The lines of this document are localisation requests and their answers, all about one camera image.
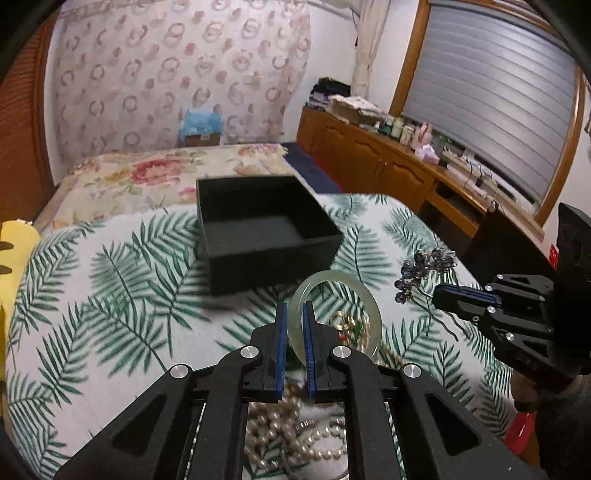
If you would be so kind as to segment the dark beaded flower hairpin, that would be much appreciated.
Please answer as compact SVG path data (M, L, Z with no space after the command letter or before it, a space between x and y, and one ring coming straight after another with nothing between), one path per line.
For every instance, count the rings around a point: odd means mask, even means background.
M456 253L444 247L415 251L414 256L401 265L400 278L394 281L397 290L394 300L401 305L410 303L417 307L458 342L458 335L435 313L433 293L426 290L430 281L455 280L456 266Z

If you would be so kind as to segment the pale green jade bangle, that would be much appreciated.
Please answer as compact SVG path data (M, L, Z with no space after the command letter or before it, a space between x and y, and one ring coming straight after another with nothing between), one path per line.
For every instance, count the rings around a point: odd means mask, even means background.
M302 365L305 365L303 319L304 301L318 285L326 282L342 284L361 300L369 319L369 345L366 354L375 358L382 342L382 315L372 292L354 276L344 272L327 270L312 274L295 290L287 303L287 333L291 347Z

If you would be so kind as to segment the gold green charm jewelry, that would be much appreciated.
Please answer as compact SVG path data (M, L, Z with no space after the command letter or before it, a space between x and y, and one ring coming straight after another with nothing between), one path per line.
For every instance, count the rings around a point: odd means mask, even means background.
M370 320L338 311L332 316L332 327L339 332L342 344L367 352L370 345Z

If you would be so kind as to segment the black jewelry box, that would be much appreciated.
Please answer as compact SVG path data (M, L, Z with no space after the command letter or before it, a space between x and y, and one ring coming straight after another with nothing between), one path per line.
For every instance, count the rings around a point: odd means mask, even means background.
M328 270L344 235L294 176L197 180L199 252L213 296Z

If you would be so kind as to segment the red basket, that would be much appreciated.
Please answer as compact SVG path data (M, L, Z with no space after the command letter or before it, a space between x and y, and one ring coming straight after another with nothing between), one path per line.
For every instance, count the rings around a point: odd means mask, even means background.
M537 446L535 412L518 412L504 437L504 444L515 454L523 455Z

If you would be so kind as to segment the palm leaf tablecloth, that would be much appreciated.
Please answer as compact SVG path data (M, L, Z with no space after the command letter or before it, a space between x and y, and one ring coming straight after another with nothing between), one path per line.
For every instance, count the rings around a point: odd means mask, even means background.
M419 365L504 436L515 416L510 369L475 326L432 303L440 282L474 286L469 271L432 273L399 304L403 264L441 239L385 195L318 202L344 235L332 268L365 284L379 305L381 362ZM173 365L204 368L245 345L293 295L280 285L212 297L197 240L197 208L188 205L64 228L33 250L7 339L7 407L37 477L52 478Z

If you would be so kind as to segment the wooden sideboard cabinet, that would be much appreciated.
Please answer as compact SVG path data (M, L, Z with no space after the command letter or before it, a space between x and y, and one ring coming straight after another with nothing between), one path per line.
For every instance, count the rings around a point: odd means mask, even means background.
M487 211L495 206L538 249L542 227L503 191L453 161L446 168L418 159L412 150L377 133L304 107L297 143L346 193L398 199L454 250L466 250Z

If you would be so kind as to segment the grey window blind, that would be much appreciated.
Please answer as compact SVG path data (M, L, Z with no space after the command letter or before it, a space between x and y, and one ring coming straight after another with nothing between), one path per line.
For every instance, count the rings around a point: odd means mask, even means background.
M403 114L473 150L540 203L567 139L575 74L549 33L500 11L435 1Z

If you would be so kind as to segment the yellow plush toy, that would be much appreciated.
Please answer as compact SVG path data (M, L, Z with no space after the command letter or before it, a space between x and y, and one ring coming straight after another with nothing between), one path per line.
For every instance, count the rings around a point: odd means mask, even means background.
M4 345L8 343L18 287L39 241L40 235L30 222L17 219L1 223L1 339Z

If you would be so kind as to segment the stack of folded clothes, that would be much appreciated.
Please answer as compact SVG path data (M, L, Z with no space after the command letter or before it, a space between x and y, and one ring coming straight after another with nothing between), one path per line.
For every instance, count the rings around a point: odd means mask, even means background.
M323 77L318 79L318 82L311 89L308 102L305 106L327 112L332 104L332 96L341 95L342 97L349 97L350 94L351 86L349 84L329 77Z

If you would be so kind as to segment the floral bed quilt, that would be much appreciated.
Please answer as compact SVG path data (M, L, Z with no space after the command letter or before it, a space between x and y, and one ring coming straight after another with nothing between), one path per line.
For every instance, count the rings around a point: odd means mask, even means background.
M298 177L279 144L177 148L90 157L61 181L33 222L38 232L197 200L197 180L229 176Z

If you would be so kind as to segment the wooden louvered wardrobe door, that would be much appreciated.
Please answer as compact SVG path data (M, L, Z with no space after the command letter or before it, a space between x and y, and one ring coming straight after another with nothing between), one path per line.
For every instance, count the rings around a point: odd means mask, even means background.
M44 122L49 45L57 15L37 28L1 82L1 219L35 220L55 193Z

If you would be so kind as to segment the cream side curtain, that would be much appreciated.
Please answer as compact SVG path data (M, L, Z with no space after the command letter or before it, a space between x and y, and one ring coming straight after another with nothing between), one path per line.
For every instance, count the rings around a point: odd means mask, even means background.
M373 65L381 43L390 9L390 0L362 2L356 42L356 63L353 68L352 94L367 99Z

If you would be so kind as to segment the blue plush toy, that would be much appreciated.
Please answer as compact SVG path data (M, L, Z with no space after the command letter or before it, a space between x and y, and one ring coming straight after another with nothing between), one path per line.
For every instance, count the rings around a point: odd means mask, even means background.
M219 113L187 110L179 128L179 139L189 136L211 136L223 133L223 120Z

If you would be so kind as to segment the patterned sheer curtain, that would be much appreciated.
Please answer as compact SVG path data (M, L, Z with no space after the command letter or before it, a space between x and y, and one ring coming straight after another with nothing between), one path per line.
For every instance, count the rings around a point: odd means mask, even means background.
M304 1L69 1L53 70L56 142L73 166L177 145L189 112L221 140L277 143L308 66Z

